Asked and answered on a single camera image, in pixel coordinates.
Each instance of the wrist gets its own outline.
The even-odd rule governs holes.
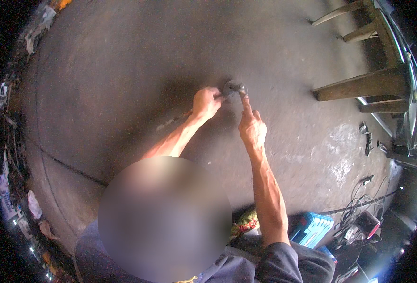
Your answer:
[[[251,161],[266,159],[265,146],[246,146],[246,151]]]
[[[202,126],[203,124],[205,124],[207,120],[202,117],[202,116],[196,116],[194,114],[191,114],[190,116],[188,116],[188,119],[186,120],[187,124],[189,125],[194,125],[197,127]]]

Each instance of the forearm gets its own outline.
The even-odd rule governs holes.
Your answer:
[[[194,133],[204,124],[204,120],[194,116],[189,116],[186,122],[181,124],[172,133],[161,139],[141,159],[155,156],[174,156],[179,157],[186,144]]]
[[[290,245],[289,221],[284,198],[268,165],[265,148],[247,149],[251,159],[252,182],[257,217],[261,224],[264,246],[283,242]]]

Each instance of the red object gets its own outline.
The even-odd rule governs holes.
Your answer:
[[[381,222],[370,212],[365,211],[358,216],[355,224],[370,239],[380,227]]]

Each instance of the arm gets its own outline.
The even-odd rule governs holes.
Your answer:
[[[221,103],[225,100],[215,87],[206,87],[196,93],[193,100],[193,113],[186,122],[172,133],[161,139],[141,159],[155,156],[179,157],[186,144],[196,131],[215,115]]]
[[[242,97],[242,102],[244,111],[238,130],[251,159],[254,201],[264,246],[273,243],[290,245],[284,199],[265,154],[266,125],[259,111],[252,111],[248,96]]]

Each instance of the stained concrete floor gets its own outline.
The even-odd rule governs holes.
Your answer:
[[[104,190],[69,167],[108,183],[180,123],[160,127],[191,108],[197,89],[230,78],[248,86],[268,126],[265,146],[290,215],[344,207],[353,185],[372,174],[376,181],[359,194],[374,195],[390,161],[377,149],[364,155],[358,126],[367,122],[373,143],[390,145],[389,136],[355,99],[318,102],[311,93],[370,71],[362,43],[337,38],[356,28],[350,15],[308,22],[343,4],[74,1],[65,8],[19,98],[33,190],[63,246],[73,253]],[[253,202],[240,116],[239,100],[223,104],[182,154],[221,181],[234,210]]]

